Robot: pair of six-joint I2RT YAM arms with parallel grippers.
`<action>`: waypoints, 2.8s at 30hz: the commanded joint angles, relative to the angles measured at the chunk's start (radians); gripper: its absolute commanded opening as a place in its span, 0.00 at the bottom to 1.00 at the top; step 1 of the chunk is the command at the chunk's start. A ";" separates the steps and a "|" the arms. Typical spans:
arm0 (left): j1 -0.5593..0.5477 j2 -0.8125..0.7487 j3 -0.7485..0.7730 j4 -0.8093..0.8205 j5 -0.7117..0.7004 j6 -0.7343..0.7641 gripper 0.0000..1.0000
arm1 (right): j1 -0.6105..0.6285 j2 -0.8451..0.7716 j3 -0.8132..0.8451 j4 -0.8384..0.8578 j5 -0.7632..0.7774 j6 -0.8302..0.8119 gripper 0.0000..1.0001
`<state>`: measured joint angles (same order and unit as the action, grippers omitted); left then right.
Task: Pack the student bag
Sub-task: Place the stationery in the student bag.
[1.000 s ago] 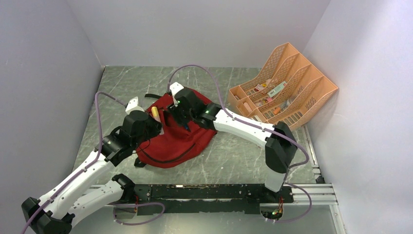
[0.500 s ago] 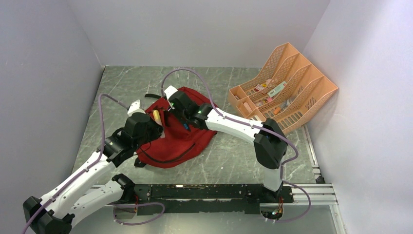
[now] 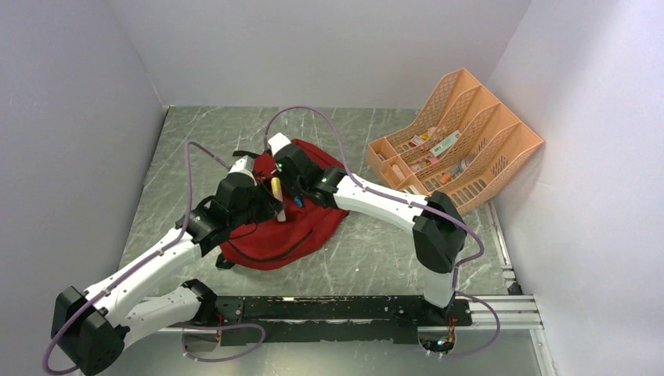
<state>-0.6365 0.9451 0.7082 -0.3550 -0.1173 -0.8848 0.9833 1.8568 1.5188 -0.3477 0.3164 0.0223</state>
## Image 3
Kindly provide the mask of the red student backpack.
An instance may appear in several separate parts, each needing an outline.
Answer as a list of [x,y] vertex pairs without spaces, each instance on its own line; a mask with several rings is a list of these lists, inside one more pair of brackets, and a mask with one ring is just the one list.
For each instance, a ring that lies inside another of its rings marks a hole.
[[[225,209],[236,224],[236,212],[246,201],[245,195],[251,187],[262,184],[272,192],[270,180],[277,177],[275,168],[271,154],[258,155],[253,168],[256,184],[244,174],[230,173],[219,183],[211,206]],[[236,224],[229,239],[220,244],[219,269],[234,265],[259,270],[283,267],[321,248],[349,214],[332,207],[299,208],[289,192],[288,182],[283,178],[280,182],[286,221],[278,222],[275,217],[260,224]]]

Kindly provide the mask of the white blue-tipped pen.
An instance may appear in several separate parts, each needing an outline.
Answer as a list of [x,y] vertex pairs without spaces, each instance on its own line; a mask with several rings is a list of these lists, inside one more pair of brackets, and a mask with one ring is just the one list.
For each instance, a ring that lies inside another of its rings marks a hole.
[[305,203],[304,203],[302,197],[300,197],[300,196],[297,196],[297,197],[294,198],[294,203],[295,203],[299,208],[303,208],[303,207],[305,206]]

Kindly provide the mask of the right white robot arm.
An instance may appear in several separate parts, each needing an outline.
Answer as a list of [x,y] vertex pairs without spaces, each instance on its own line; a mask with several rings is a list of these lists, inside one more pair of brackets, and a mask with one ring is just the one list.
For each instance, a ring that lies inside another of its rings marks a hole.
[[321,168],[303,149],[278,134],[268,143],[276,174],[294,196],[323,208],[359,212],[397,226],[413,239],[425,270],[424,318],[442,324],[453,312],[453,270],[467,236],[465,224],[443,193],[403,193],[361,179],[343,168]]

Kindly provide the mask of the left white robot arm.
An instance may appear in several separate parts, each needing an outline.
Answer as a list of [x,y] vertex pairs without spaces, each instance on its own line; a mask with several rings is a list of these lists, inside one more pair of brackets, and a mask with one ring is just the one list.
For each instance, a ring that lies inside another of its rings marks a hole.
[[130,345],[174,324],[204,327],[218,322],[217,296],[197,279],[158,298],[146,296],[163,279],[202,259],[237,228],[267,222],[283,204],[250,172],[230,172],[216,194],[189,203],[183,217],[134,261],[83,291],[68,287],[56,298],[51,341],[41,360],[49,375],[54,348],[75,370],[96,375]]

